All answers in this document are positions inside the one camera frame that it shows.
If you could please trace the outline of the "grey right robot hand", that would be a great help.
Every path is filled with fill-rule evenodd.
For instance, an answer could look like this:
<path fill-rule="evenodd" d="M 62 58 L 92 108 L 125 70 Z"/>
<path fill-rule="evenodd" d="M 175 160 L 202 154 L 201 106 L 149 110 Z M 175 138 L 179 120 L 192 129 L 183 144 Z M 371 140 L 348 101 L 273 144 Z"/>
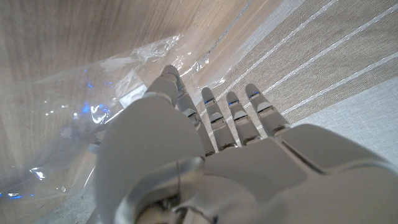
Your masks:
<path fill-rule="evenodd" d="M 60 128 L 60 136 L 65 139 L 86 141 L 100 140 L 107 128 L 110 110 L 104 104 L 88 105 L 73 113 L 72 120 Z"/>

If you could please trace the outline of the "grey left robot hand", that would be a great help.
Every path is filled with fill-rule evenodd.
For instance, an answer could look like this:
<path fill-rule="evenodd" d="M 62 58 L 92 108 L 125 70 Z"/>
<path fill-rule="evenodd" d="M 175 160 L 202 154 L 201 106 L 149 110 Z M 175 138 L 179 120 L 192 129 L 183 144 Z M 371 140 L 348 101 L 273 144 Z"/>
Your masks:
<path fill-rule="evenodd" d="M 227 102 L 209 88 L 209 136 L 177 69 L 166 66 L 110 122 L 99 145 L 92 223 L 396 223 L 397 167 L 311 124 L 291 126 L 253 84 Z"/>

